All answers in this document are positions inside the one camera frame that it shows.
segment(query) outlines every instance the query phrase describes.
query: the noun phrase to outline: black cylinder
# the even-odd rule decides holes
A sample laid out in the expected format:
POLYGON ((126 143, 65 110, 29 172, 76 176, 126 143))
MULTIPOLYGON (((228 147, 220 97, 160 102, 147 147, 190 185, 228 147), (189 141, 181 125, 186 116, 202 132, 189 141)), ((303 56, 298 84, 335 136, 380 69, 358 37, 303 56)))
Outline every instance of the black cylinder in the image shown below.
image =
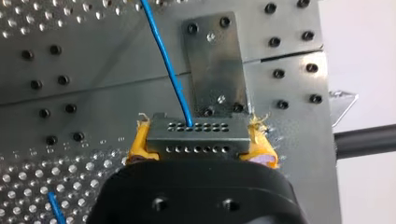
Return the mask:
POLYGON ((334 135, 337 159, 396 151, 396 125, 334 135))

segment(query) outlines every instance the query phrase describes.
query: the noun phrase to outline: metal component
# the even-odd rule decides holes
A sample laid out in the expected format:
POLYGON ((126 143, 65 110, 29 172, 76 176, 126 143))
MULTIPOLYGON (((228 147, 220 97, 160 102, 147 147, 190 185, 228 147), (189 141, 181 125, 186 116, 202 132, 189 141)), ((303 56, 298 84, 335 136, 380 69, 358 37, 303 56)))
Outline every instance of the metal component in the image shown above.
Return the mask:
POLYGON ((337 159, 396 151, 396 125, 336 133, 337 159))
POLYGON ((312 95, 309 97, 309 101, 310 101, 312 104, 318 105, 318 104, 321 104, 321 103, 323 102, 323 98, 322 98, 321 95, 312 94, 312 95))
POLYGON ((279 101, 277 101, 276 106, 279 109, 285 110, 285 109, 289 108, 289 102, 284 101, 284 100, 279 100, 279 101))
POLYGON ((35 90, 41 90, 41 88, 43 88, 43 83, 40 80, 33 80, 30 82, 30 87, 35 90))
POLYGON ((268 41, 268 46, 271 48, 277 48, 280 45, 280 38, 279 37, 272 37, 269 41, 268 41))
POLYGON ((256 115, 269 115, 267 137, 281 160, 280 171, 294 186, 309 221, 341 223, 324 53, 246 64, 244 69, 250 102, 256 115), (308 63, 320 66, 314 76, 304 70, 308 63), (279 67, 293 76, 288 81, 274 79, 272 73, 279 67), (312 92, 322 96, 322 104, 309 106, 306 96, 312 92), (287 99, 292 105, 279 112, 271 107, 276 99, 287 99), (332 211, 332 215, 323 211, 332 211))
POLYGON ((204 112, 198 113, 198 116, 230 116, 234 102, 238 102, 242 108, 248 103, 235 16, 232 12, 227 12, 197 18, 185 21, 184 27, 192 24, 197 24, 200 32, 185 35, 185 40, 196 111, 204 112), (219 95, 227 101, 217 104, 219 95))
POLYGON ((265 13, 267 14, 274 14, 276 11, 276 4, 275 3, 268 3, 265 7, 265 13))
POLYGON ((319 67, 315 63, 309 63, 309 64, 306 65, 305 70, 308 73, 316 73, 319 70, 319 67))
POLYGON ((77 111, 77 106, 73 104, 68 104, 64 107, 64 111, 66 111, 69 114, 74 114, 77 111))
POLYGON ((148 152, 161 160, 174 158, 236 158, 248 152, 248 119, 195 119, 186 127, 179 119, 157 115, 150 125, 148 152))
POLYGON ((51 45, 49 47, 49 52, 52 55, 61 55, 62 54, 62 48, 61 48, 61 46, 58 46, 58 45, 51 45))
POLYGON ((284 78, 285 77, 285 71, 282 70, 282 69, 276 69, 273 72, 273 76, 274 76, 274 78, 279 78, 279 79, 284 78))
MULTIPOLYGON (((7 65, 2 66, 3 73, 10 74, 1 81, 0 105, 167 77, 144 12, 135 7, 135 2, 113 0, 110 7, 93 0, 57 2, 59 5, 54 7, 50 1, 17 1, 0 9, 4 15, 0 19, 0 61, 7 65), (15 7, 21 9, 21 14, 15 13, 15 7), (15 26, 10 27, 8 21, 14 21, 15 26), (23 35, 22 28, 29 32, 23 35), (53 44, 62 46, 60 57, 50 56, 53 44), (21 47, 28 50, 35 47, 31 50, 40 61, 18 60, 21 47), (56 74, 69 75, 73 85, 60 89, 48 82, 46 90, 39 94, 22 88, 32 77, 47 81, 56 74)), ((243 62, 321 48, 317 1, 312 1, 304 11, 294 1, 276 1, 276 20, 268 20, 263 12, 266 4, 262 0, 251 0, 249 4, 239 0, 189 0, 165 1, 163 7, 152 7, 177 74, 190 72, 181 38, 185 29, 180 24, 189 18, 225 11, 238 15, 243 62), (315 39, 302 42, 297 34, 308 29, 316 34, 315 39), (273 35, 282 39, 275 49, 267 45, 273 35)))
POLYGON ((332 126, 335 127, 349 109, 358 101, 359 95, 346 91, 330 91, 329 97, 332 126))
POLYGON ((38 116, 42 119, 47 119, 50 117, 50 111, 48 109, 40 109, 38 116))
POLYGON ((70 82, 70 79, 67 76, 59 76, 58 77, 59 85, 66 86, 69 84, 69 82, 70 82))

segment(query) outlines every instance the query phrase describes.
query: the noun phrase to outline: screw head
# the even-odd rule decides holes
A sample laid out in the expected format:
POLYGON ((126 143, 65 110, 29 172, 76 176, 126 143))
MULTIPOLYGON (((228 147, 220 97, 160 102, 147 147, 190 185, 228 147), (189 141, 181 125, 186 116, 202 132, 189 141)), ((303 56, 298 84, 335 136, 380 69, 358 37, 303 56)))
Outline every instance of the screw head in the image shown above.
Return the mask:
POLYGON ((187 33, 190 35, 196 35, 199 31, 198 25, 196 23, 191 23, 187 26, 187 33))
POLYGON ((70 79, 67 76, 59 76, 58 77, 59 85, 67 86, 69 84, 69 82, 70 82, 70 79))
POLYGON ((233 104, 233 112, 241 113, 242 111, 244 111, 244 106, 243 105, 241 105, 239 103, 233 104))
POLYGON ((312 31, 305 31, 305 32, 303 33, 303 35, 301 36, 301 39, 302 39, 303 41, 311 41, 311 40, 314 39, 314 37, 315 37, 315 33, 314 33, 314 32, 312 32, 312 31))
POLYGON ((320 103, 323 102, 323 98, 322 98, 321 95, 312 94, 312 95, 309 97, 309 101, 310 101, 312 104, 318 105, 318 104, 320 104, 320 103))
POLYGON ((43 83, 40 80, 33 80, 30 82, 30 87, 35 90, 41 90, 41 88, 43 88, 43 83))
POLYGON ((319 67, 315 63, 309 63, 306 65, 305 70, 309 73, 316 73, 319 70, 319 67))
POLYGON ((220 26, 222 28, 228 28, 231 25, 231 20, 228 17, 222 17, 220 19, 220 26))
POLYGON ((84 140, 84 138, 85 138, 84 133, 73 133, 73 139, 76 142, 81 142, 82 140, 84 140))
POLYGON ((49 47, 49 53, 52 55, 61 55, 62 54, 62 48, 61 46, 58 45, 51 45, 49 47))
POLYGON ((46 138, 47 145, 53 146, 58 142, 58 138, 54 135, 48 136, 46 138))
POLYGON ((280 42, 281 42, 280 38, 275 36, 275 37, 272 37, 270 39, 270 41, 268 41, 268 46, 271 48, 277 48, 277 47, 279 47, 280 42))
POLYGON ((289 103, 287 101, 284 100, 280 100, 276 103, 277 108, 279 109, 287 109, 289 108, 289 103))
POLYGON ((299 0, 297 2, 297 7, 305 8, 305 7, 308 7, 310 3, 311 3, 310 0, 299 0))
POLYGON ((50 111, 48 109, 40 109, 40 111, 38 111, 38 116, 42 119, 47 119, 50 117, 50 111))
POLYGON ((22 51, 21 56, 24 60, 27 60, 27 61, 32 61, 33 58, 35 57, 33 52, 31 50, 27 50, 27 49, 22 51))
POLYGON ((267 6, 265 7, 264 11, 267 14, 274 14, 274 12, 276 11, 275 3, 268 3, 267 6))
POLYGON ((282 69, 276 69, 273 72, 273 76, 274 76, 274 78, 278 78, 278 79, 284 78, 285 77, 285 71, 282 70, 282 69))
POLYGON ((73 104, 66 105, 64 107, 64 111, 66 111, 69 114, 74 114, 77 111, 77 106, 73 104))
POLYGON ((213 109, 209 107, 209 108, 205 109, 204 116, 211 117, 211 116, 213 116, 214 113, 215 113, 215 111, 213 111, 213 109))

